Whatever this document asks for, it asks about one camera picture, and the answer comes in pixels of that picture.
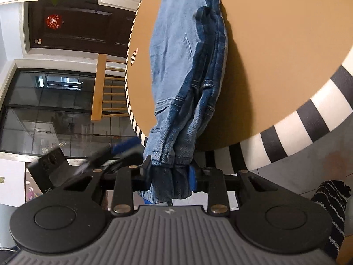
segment chair backrest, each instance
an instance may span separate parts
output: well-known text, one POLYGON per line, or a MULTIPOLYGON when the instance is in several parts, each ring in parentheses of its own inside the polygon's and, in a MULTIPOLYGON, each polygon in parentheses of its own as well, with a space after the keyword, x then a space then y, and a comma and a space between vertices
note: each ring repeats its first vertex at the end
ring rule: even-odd
POLYGON ((125 79, 122 77, 106 77, 105 71, 113 70, 117 72, 123 72, 124 69, 107 67, 107 62, 119 61, 109 60, 106 54, 98 55, 96 79, 94 82, 93 92, 93 103, 92 103, 92 114, 91 121, 100 121, 102 117, 128 117, 126 107, 126 100, 112 100, 113 96, 124 96, 124 82, 125 79), (118 85, 106 85, 105 81, 117 81, 118 85), (110 107, 103 107, 103 104, 110 104, 110 107))

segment jeans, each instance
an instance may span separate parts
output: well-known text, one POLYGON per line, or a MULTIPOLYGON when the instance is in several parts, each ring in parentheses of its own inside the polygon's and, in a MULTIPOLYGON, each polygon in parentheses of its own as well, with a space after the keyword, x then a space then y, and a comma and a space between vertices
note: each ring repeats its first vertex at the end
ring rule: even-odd
POLYGON ((188 165, 213 115, 227 56, 219 0, 162 0, 149 52, 157 123, 144 151, 152 187, 140 195, 160 203, 191 194, 188 165))

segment red door decoration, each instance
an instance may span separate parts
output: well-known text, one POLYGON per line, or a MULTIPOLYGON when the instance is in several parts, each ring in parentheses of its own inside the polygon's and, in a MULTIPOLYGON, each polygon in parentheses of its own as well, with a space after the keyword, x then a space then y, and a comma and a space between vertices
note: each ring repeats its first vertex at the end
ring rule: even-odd
POLYGON ((45 23, 49 29, 57 30, 61 28, 62 17, 59 15, 50 15, 45 19, 45 23))

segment black and white striped edge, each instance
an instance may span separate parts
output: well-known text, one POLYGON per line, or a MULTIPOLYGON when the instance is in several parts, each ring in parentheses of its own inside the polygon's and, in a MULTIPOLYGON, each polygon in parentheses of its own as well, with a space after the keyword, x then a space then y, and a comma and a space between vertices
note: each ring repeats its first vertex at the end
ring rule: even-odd
MULTIPOLYGON (((128 98, 128 54, 131 33, 125 66, 125 95, 132 126, 136 135, 141 138, 142 145, 146 146, 148 138, 138 127, 128 98)), ((258 169, 307 147, 339 126, 352 112, 353 47, 334 75, 299 109, 247 140, 198 153, 200 165, 216 166, 228 174, 237 172, 239 169, 258 169)))

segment round table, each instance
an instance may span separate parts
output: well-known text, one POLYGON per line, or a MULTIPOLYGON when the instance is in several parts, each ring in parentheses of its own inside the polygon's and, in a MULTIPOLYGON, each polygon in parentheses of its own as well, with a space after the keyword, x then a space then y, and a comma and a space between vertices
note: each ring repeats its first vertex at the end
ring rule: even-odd
MULTIPOLYGON (((146 145, 156 123, 149 43, 161 0, 141 0, 125 68, 130 120, 146 145)), ((221 0, 228 58, 206 161, 253 170, 292 155, 353 107, 353 0, 221 0)))

